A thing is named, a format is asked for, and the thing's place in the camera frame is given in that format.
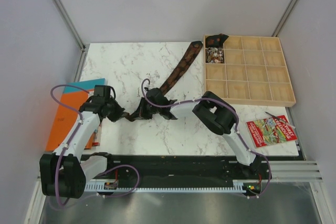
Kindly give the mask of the brown red patterned tie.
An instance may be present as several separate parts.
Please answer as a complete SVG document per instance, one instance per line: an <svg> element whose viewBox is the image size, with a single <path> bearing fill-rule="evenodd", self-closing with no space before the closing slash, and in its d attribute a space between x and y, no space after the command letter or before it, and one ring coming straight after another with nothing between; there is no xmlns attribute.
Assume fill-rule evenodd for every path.
<svg viewBox="0 0 336 224"><path fill-rule="evenodd" d="M179 79L184 75L184 73L187 72L187 70L189 69L193 61L196 59L202 47L203 43L201 41L191 42L185 54L183 55L182 59L179 61L179 63L172 71L170 76L164 81L164 83L160 86L160 88L153 88L153 89L160 89L163 95L165 96L179 81ZM128 121L130 121L130 115L131 114L125 115L125 118Z"/></svg>

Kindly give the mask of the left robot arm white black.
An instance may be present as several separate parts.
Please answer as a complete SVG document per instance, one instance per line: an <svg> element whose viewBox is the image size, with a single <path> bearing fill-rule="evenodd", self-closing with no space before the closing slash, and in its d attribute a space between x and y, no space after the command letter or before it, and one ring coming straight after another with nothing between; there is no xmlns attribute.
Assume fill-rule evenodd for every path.
<svg viewBox="0 0 336 224"><path fill-rule="evenodd" d="M41 188L46 196L78 199L82 196L87 181L98 174L111 178L115 165L106 158L91 157L80 162L87 142L103 119L117 121L123 115L122 108L114 97L93 95L77 110L77 119L63 140L52 152L43 154L39 161Z"/></svg>

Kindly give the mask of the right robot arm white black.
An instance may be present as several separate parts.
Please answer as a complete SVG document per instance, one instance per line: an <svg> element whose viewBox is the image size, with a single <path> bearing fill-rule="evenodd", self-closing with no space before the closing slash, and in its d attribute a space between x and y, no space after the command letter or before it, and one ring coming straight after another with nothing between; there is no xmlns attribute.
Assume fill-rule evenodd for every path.
<svg viewBox="0 0 336 224"><path fill-rule="evenodd" d="M143 95L129 120L149 120L154 114L166 120L196 116L212 133L222 136L229 144L245 178L254 178L259 173L261 158L240 134L236 110L220 97L207 91L199 99L178 102L167 99L158 88L147 90Z"/></svg>

